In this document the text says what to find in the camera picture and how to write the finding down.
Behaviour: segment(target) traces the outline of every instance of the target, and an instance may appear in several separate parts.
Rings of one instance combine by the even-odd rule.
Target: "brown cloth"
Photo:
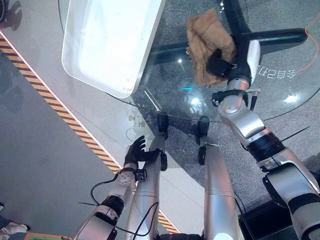
[[[223,60],[231,63],[236,55],[236,46],[232,37],[217,18],[214,8],[190,17],[187,20],[186,34],[189,40],[189,52],[192,61],[194,76],[197,84],[213,87],[225,81],[207,70],[207,63],[211,55],[221,49]]]

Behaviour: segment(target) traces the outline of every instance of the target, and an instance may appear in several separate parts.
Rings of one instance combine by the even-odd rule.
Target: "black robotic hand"
[[[134,141],[134,143],[129,147],[128,153],[125,156],[124,165],[132,163],[138,166],[138,162],[153,161],[157,158],[160,150],[156,149],[154,151],[145,151],[145,142],[145,136],[141,136]]]

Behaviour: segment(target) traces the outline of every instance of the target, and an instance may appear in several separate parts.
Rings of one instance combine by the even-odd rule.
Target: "warning tape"
[[[114,174],[121,170],[122,167],[119,163],[111,157],[85,126],[57,98],[1,31],[0,34],[0,50],[8,57],[32,87]],[[161,210],[159,210],[158,221],[169,233],[180,233]]]

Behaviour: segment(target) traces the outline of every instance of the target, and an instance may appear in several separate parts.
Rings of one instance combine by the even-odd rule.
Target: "round glass table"
[[[196,7],[187,2],[166,2],[139,86],[130,97],[120,101],[176,118],[197,120],[206,115],[211,121],[220,122],[211,96],[213,92],[226,90],[227,85],[212,88],[197,85],[192,61],[186,54],[187,19],[210,8],[216,9],[230,33],[260,41],[263,55],[251,88],[260,91],[254,111],[262,119],[298,108],[320,89],[316,48],[316,41],[320,40],[319,23],[304,29],[319,14],[320,3],[296,9],[277,0],[259,4],[246,0],[201,1]],[[59,0],[58,4],[64,29],[69,0]]]

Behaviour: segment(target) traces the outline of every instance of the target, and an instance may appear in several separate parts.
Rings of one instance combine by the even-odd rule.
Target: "orange cable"
[[[319,12],[318,16],[308,26],[306,26],[306,28],[304,29],[305,34],[307,34],[308,37],[311,38],[315,43],[315,47],[316,47],[315,55],[314,55],[312,61],[309,62],[309,64],[307,66],[305,66],[304,68],[301,68],[300,70],[298,70],[298,72],[302,72],[302,71],[306,70],[307,68],[309,68],[314,63],[314,61],[316,60],[316,58],[317,58],[317,56],[319,54],[319,43],[318,43],[318,41],[313,36],[311,36],[311,34],[308,33],[308,31],[307,31],[308,28],[310,28],[313,24],[315,24],[315,22],[319,19],[319,17],[320,17],[320,12]]]

